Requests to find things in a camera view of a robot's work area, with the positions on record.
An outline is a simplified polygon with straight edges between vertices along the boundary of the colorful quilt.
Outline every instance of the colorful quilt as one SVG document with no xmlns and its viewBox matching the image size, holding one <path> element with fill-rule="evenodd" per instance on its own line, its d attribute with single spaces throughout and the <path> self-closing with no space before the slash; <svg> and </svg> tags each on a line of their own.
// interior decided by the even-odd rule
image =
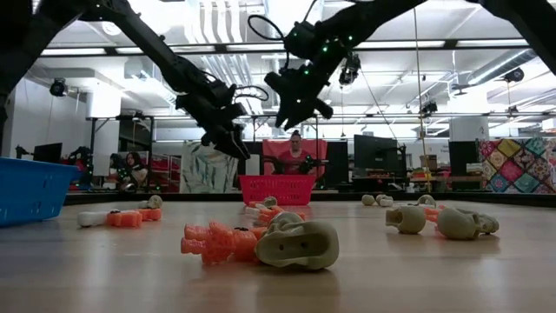
<svg viewBox="0 0 556 313">
<path fill-rule="evenodd" d="M 556 192 L 550 144 L 542 138 L 479 142 L 486 188 L 502 193 Z"/>
</svg>

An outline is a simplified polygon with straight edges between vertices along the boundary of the blue basket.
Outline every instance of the blue basket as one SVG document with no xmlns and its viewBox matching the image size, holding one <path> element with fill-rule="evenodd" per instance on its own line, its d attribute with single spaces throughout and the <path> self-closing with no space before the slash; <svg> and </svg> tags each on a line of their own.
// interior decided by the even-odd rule
<svg viewBox="0 0 556 313">
<path fill-rule="evenodd" d="M 0 226 L 60 214 L 76 166 L 0 157 Z"/>
</svg>

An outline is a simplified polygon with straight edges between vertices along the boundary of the table surface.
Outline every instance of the table surface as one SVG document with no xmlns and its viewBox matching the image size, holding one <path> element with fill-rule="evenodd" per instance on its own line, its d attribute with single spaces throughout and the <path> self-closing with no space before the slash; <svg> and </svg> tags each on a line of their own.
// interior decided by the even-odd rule
<svg viewBox="0 0 556 313">
<path fill-rule="evenodd" d="M 240 203 L 165 203 L 161 222 L 139 230 L 78 229 L 85 210 L 0 229 L 2 312 L 554 312 L 556 212 L 442 202 L 496 216 L 500 231 L 452 242 L 427 227 L 417 236 L 384 225 L 385 209 L 359 203 L 296 208 L 331 223 L 341 255 L 314 273 L 230 263 L 203 267 L 180 254 L 185 223 L 241 226 Z"/>
</svg>

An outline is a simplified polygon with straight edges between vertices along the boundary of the computer monitor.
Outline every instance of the computer monitor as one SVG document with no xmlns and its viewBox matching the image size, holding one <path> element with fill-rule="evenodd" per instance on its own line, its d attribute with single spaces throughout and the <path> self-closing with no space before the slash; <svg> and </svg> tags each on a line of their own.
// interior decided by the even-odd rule
<svg viewBox="0 0 556 313">
<path fill-rule="evenodd" d="M 33 161 L 46 163 L 60 163 L 62 158 L 62 143 L 51 143 L 35 146 Z"/>
<path fill-rule="evenodd" d="M 361 169 L 401 172 L 398 143 L 391 138 L 354 136 L 354 165 Z"/>
</svg>

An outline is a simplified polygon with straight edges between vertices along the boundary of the red shirt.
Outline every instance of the red shirt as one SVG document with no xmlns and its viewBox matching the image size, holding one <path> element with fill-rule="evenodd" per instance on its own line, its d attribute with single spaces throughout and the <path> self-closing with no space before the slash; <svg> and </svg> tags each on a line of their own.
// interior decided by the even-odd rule
<svg viewBox="0 0 556 313">
<path fill-rule="evenodd" d="M 305 158 L 309 155 L 305 150 L 301 150 L 301 154 L 298 157 L 292 156 L 290 150 L 285 151 L 280 154 L 278 159 L 284 163 L 284 174 L 286 175 L 298 175 L 299 166 L 305 161 Z"/>
</svg>

